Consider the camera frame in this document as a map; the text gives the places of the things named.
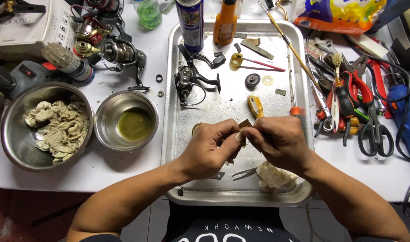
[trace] glass jar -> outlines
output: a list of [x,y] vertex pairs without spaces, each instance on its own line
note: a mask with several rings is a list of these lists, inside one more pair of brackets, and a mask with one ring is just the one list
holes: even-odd
[[157,0],[131,0],[141,25],[155,29],[161,23],[161,10]]

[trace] white table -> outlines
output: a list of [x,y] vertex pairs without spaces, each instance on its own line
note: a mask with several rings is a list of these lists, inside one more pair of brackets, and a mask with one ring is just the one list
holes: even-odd
[[[220,9],[220,1],[205,1],[205,18],[213,18]],[[283,19],[280,10],[271,11],[275,19]],[[165,90],[168,36],[172,27],[178,23],[175,9],[163,15],[161,25],[155,30],[144,30],[139,26],[133,5],[126,1],[123,18],[126,21],[125,31],[132,35],[133,44],[147,56],[147,64],[142,75],[144,85],[151,89],[147,95],[156,103],[159,111],[159,129],[153,140],[141,150],[131,154],[118,154],[105,149],[93,137],[78,162],[47,173],[31,173],[14,166],[5,156],[0,142],[0,188],[19,190],[96,192],[110,184],[127,177],[138,175],[160,165],[162,145],[162,123],[165,97],[158,97],[157,92]],[[267,19],[256,0],[244,0],[242,19]],[[391,46],[391,36],[385,27],[375,36]],[[337,49],[344,52],[348,60],[358,56],[342,39],[334,41]],[[162,83],[155,81],[157,74],[165,78]],[[90,101],[96,111],[100,103],[113,92],[126,90],[135,85],[132,71],[121,73],[106,70],[102,64],[96,66],[96,77],[80,90]],[[393,134],[396,126],[392,120],[380,119]],[[341,138],[320,135],[314,140],[315,151],[326,161],[343,172],[367,184],[387,201],[403,201],[410,184],[410,163],[405,162],[395,150],[392,157],[382,159],[363,156],[358,148],[357,136],[349,138],[347,147],[342,146]]]

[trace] blue power drill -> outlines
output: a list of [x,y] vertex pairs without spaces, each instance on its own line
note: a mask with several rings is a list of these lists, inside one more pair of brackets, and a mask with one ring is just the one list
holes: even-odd
[[[387,99],[399,99],[407,94],[407,86],[400,84],[389,88],[389,94]],[[402,116],[404,114],[404,100],[391,103],[390,109],[393,114],[396,125],[399,127],[402,121]],[[408,107],[407,119],[405,120],[405,130],[402,132],[402,137],[404,138],[405,145],[410,152],[410,105]]]

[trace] yellow screwdriver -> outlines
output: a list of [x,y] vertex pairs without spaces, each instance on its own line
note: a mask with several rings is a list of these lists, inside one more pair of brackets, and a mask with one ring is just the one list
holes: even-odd
[[247,103],[249,104],[251,112],[256,116],[256,118],[263,117],[263,106],[260,102],[259,96],[252,93],[247,96]]

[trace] tweezers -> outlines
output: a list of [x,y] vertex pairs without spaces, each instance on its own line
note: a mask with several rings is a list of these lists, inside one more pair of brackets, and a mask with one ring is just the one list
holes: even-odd
[[252,176],[256,173],[256,170],[257,170],[257,167],[251,168],[251,169],[248,169],[248,170],[245,170],[245,171],[240,171],[240,172],[237,172],[237,173],[233,174],[232,177],[234,177],[236,175],[239,175],[239,174],[244,174],[244,173],[245,173],[245,175],[235,178],[234,181],[239,180],[239,179],[243,179],[243,178],[246,178],[246,177],[250,177],[250,176]]

